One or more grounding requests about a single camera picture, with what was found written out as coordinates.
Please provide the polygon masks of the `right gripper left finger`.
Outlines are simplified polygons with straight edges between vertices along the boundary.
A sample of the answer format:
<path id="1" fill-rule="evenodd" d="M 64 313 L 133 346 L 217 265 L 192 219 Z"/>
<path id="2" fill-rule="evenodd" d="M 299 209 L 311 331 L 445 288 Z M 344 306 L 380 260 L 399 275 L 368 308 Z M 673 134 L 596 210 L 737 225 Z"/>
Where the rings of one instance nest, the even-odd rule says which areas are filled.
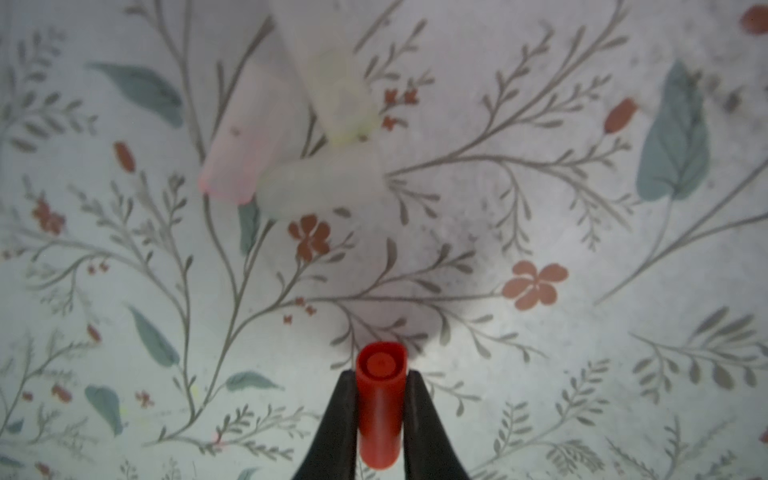
<path id="1" fill-rule="evenodd" d="M 307 454 L 293 480 L 353 480 L 358 439 L 357 381 L 353 370 L 339 375 Z"/>

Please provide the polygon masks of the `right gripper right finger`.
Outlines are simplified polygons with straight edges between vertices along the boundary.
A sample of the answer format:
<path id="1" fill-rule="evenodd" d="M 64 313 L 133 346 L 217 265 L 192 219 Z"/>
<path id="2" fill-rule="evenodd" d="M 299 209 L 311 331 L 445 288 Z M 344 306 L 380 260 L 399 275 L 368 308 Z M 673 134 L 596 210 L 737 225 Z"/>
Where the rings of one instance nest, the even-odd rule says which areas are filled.
<path id="1" fill-rule="evenodd" d="M 434 407 L 422 374 L 410 370 L 403 407 L 404 478 L 469 480 Z"/>

